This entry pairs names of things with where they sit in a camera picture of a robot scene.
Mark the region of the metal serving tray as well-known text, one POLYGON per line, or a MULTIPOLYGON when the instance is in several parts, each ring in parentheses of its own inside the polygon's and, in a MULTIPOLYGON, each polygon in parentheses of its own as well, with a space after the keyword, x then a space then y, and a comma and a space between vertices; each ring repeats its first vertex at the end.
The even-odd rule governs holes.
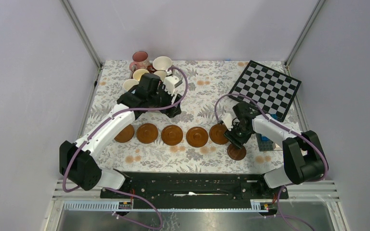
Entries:
POLYGON ((176 89, 183 83, 184 78, 176 76, 160 76, 145 72, 138 80, 138 84, 131 87, 119 98, 119 103, 137 108, 137 114, 146 111, 159 111, 168 116, 181 113, 180 102, 183 95, 176 89))

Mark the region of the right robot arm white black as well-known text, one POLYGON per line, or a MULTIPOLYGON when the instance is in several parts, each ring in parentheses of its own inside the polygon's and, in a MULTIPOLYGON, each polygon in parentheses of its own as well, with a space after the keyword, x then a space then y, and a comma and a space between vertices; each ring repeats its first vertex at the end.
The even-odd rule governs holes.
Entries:
POLYGON ((263 174, 262 182, 257 185, 261 197, 271 197, 282 185, 318 180, 328 172, 328 163, 315 132, 288 128, 270 114, 253 110, 246 102, 237 103, 233 111, 235 118, 230 113, 220 117, 220 122, 226 126, 224 136, 232 145, 241 149, 256 133, 267 137, 283 151, 283 166, 263 174))

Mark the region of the brown wooden coaster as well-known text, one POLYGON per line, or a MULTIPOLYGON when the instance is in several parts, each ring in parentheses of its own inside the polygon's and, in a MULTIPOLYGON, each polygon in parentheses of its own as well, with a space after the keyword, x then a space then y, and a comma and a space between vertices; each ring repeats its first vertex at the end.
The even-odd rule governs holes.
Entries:
POLYGON ((224 124, 216 124, 211 127, 209 136, 212 142, 223 145, 228 143, 228 139, 224 136, 227 127, 224 124))
POLYGON ((119 143, 126 143, 130 141, 134 136, 135 130, 133 125, 126 126, 115 138, 114 140, 119 143))
POLYGON ((179 144, 183 139, 183 131, 177 125, 166 126, 161 132, 162 141, 169 146, 179 144))
POLYGON ((159 131, 154 124, 142 124, 136 131, 136 137, 139 142, 149 144, 154 142, 159 135, 159 131))
POLYGON ((195 148, 203 147, 208 142, 209 135, 202 127, 192 127, 186 133, 186 141, 195 148))

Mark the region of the dark walnut round coaster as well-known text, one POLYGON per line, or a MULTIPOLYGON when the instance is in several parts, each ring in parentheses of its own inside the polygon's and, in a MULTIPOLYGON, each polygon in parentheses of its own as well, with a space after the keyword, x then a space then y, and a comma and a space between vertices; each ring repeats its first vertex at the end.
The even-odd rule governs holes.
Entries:
POLYGON ((231 159, 239 161, 245 158, 247 151, 244 146, 238 148, 237 146, 230 144, 227 148, 227 154, 231 159))

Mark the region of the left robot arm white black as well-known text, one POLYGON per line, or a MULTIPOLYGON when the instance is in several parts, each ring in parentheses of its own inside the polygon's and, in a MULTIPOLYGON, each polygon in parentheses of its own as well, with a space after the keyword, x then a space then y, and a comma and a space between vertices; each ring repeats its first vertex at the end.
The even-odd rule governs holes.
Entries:
POLYGON ((184 96, 176 90, 185 78, 146 73, 137 85, 122 94, 117 104, 91 131, 75 142, 64 141, 59 148, 59 171, 78 187, 89 191, 94 187, 111 188, 119 198, 130 193, 125 176, 116 170, 99 167, 97 160, 103 150, 127 126, 148 111, 159 111, 169 118, 181 113, 184 96))

